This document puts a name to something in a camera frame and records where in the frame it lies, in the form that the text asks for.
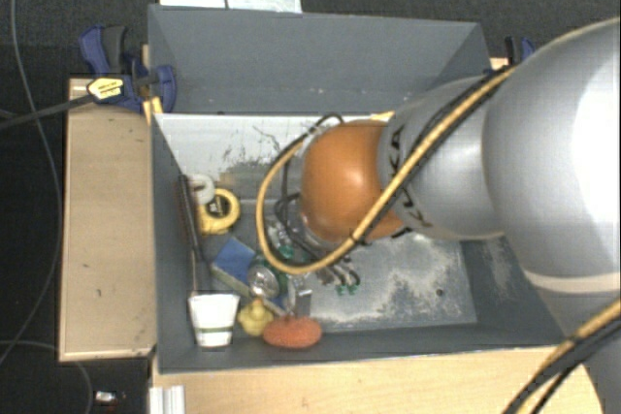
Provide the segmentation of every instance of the wooden board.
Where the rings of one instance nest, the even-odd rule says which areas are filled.
[[[70,82],[71,98],[86,82]],[[134,112],[69,112],[60,361],[144,356],[155,343],[148,146]]]
[[[152,384],[183,385],[186,414],[501,414],[551,350],[172,375],[154,365]],[[583,367],[544,412],[602,412]]]

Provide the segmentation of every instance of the black carpet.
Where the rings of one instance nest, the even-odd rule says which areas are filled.
[[[39,108],[66,98],[67,79],[84,71],[76,39],[97,23],[124,24],[127,45],[147,39],[146,7],[156,0],[17,0],[17,35],[25,72]],[[506,35],[527,36],[538,47],[591,22],[619,16],[620,0],[302,0],[304,11],[386,15],[481,23],[493,55]],[[0,110],[28,111],[14,58],[10,0],[0,0]],[[62,175],[63,119],[45,120]],[[50,170],[34,125],[0,136],[0,340],[11,339],[41,290],[53,257],[56,212]],[[56,342],[58,277],[24,339]],[[95,390],[116,391],[114,412],[143,412],[147,362],[86,365]],[[0,412],[83,412],[80,372],[59,366],[47,350],[19,346],[0,367]],[[93,412],[105,412],[96,407]]]

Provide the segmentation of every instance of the blue object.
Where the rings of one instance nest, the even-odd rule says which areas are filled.
[[[255,256],[254,250],[231,237],[213,259],[212,267],[236,280],[233,285],[229,285],[231,288],[235,290],[235,287],[243,286],[244,290],[250,294],[247,274]],[[279,309],[284,309],[282,296],[270,299],[270,302]]]
[[[95,99],[95,102],[119,106],[140,114],[145,98],[139,94],[138,88],[159,83],[163,111],[171,112],[177,100],[177,80],[172,66],[157,66],[155,75],[150,75],[139,57],[123,52],[125,32],[123,26],[107,28],[95,24],[78,39],[82,58],[94,77],[120,73],[123,79],[122,95],[106,100]]]

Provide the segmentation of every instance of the yellow cable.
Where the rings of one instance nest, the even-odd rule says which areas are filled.
[[[558,347],[556,347],[554,351],[545,359],[545,361],[543,361],[543,364],[541,364],[541,366],[533,374],[527,384],[532,383],[533,379],[536,378],[544,369],[546,369],[548,366],[558,361],[561,357],[570,352],[575,347],[575,341],[577,339],[588,338],[590,335],[596,333],[598,330],[602,329],[604,326],[607,326],[615,319],[619,319],[620,317],[621,299],[617,299],[611,305],[598,312],[586,323],[581,325],[575,332],[573,332],[572,336],[567,338]],[[527,399],[531,398],[538,390],[539,389],[533,390],[530,394],[528,394]],[[528,413],[531,412],[531,410],[531,405],[528,404],[525,400],[524,403],[518,408],[516,414]]]
[[[360,221],[356,229],[353,231],[351,236],[346,239],[338,248],[336,248],[333,252],[330,252],[324,258],[315,261],[314,263],[307,264],[304,266],[291,266],[283,263],[279,258],[277,258],[270,249],[270,244],[268,243],[267,237],[265,235],[265,223],[264,223],[264,203],[265,198],[267,196],[268,188],[274,179],[274,176],[278,173],[280,168],[284,166],[294,155],[295,153],[302,147],[302,143],[297,143],[293,145],[290,150],[288,150],[285,154],[280,157],[276,163],[270,168],[270,170],[265,175],[261,186],[259,187],[259,192],[256,198],[256,212],[255,212],[255,221],[256,221],[256,231],[259,241],[259,246],[263,252],[265,258],[269,261],[269,263],[274,266],[277,270],[286,272],[287,274],[305,274],[307,272],[313,272],[321,270],[327,266],[330,266],[336,263],[343,255],[345,255],[349,250],[351,250],[369,228],[371,223],[373,223],[377,214],[382,210],[382,208],[388,203],[388,201],[393,197],[397,189],[401,186],[401,184],[408,177],[409,172],[418,164],[418,162],[424,157],[424,155],[429,151],[429,149],[433,146],[433,144],[438,140],[438,138],[446,131],[453,123],[455,123],[462,115],[464,115],[474,104],[476,104],[480,99],[482,99],[485,95],[487,95],[490,91],[499,86],[503,81],[507,79],[507,77],[513,72],[513,69],[508,69],[503,73],[495,76],[494,78],[487,81],[483,84],[477,91],[473,92],[467,99],[464,100],[459,106],[457,106],[449,115],[447,115],[440,123],[438,123],[422,140],[420,145],[416,148],[416,150],[411,154],[411,156],[406,160],[401,169],[394,175],[392,180],[388,183],[386,188],[381,192],[379,198],[369,209],[365,217]]]

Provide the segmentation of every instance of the small toy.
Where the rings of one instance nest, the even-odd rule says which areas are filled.
[[[265,327],[274,321],[274,314],[261,299],[255,299],[240,311],[237,320],[250,336],[261,336]]]

